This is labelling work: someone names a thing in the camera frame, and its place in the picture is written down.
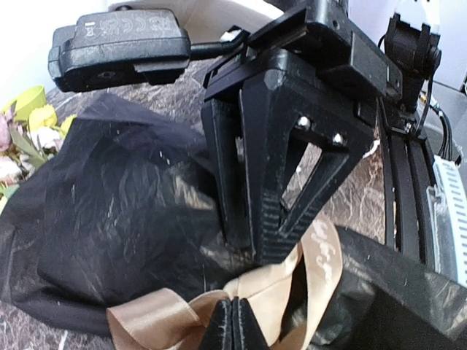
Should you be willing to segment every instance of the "white wall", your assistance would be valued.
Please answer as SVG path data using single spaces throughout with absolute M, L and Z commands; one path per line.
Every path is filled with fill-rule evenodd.
M 105 0 L 13 0 L 0 8 L 0 109 L 33 85 L 54 87 L 47 70 L 52 35 L 80 15 L 105 10 Z
M 441 0 L 441 65 L 435 80 L 460 88 L 467 73 L 467 0 Z

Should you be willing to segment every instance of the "green leaf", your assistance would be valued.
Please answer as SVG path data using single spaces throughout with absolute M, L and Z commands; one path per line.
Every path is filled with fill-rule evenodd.
M 8 186 L 6 188 L 6 190 L 3 192 L 3 194 L 4 194 L 5 197 L 10 199 L 18 188 L 20 188 L 19 184 L 12 184 L 11 186 Z
M 9 133 L 12 136 L 13 144 L 29 156 L 28 163 L 36 169 L 47 162 L 47 158 L 39 152 L 27 135 L 21 135 L 14 126 L 9 127 Z
M 37 135 L 37 146 L 39 147 L 38 152 L 39 152 L 39 154 L 41 155 L 41 157 L 48 160 L 49 158 L 48 158 L 48 156 L 45 154 L 44 149 L 42 148 L 41 140 L 40 140 L 40 138 L 39 138 L 39 135 Z

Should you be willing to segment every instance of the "pink flower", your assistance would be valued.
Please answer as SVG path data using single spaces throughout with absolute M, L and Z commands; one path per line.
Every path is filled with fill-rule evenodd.
M 15 117 L 16 101 L 8 107 L 6 112 L 0 113 L 0 152 L 5 152 L 12 144 L 12 137 L 9 134 L 9 125 L 13 123 Z

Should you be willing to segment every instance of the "yellow flower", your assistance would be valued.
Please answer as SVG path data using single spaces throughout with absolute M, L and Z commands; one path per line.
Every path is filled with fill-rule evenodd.
M 75 114 L 70 115 L 68 118 L 66 118 L 66 119 L 63 121 L 63 123 L 61 123 L 60 129 L 63 131 L 63 133 L 65 134 L 65 136 L 66 136 L 67 133 L 69 132 L 70 127 L 72 126 L 72 123 L 73 123 L 74 118 L 76 118 L 76 115 L 75 115 Z
M 32 111 L 29 115 L 29 131 L 36 131 L 39 128 L 46 126 L 51 128 L 57 124 L 57 114 L 55 108 L 51 105 L 43 106 Z

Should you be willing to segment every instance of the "ventilation slots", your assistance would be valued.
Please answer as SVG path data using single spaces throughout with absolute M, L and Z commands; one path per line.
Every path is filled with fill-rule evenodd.
M 467 287 L 467 198 L 459 171 L 453 162 L 435 156 L 437 185 L 445 196 L 451 218 L 458 270 L 458 283 Z

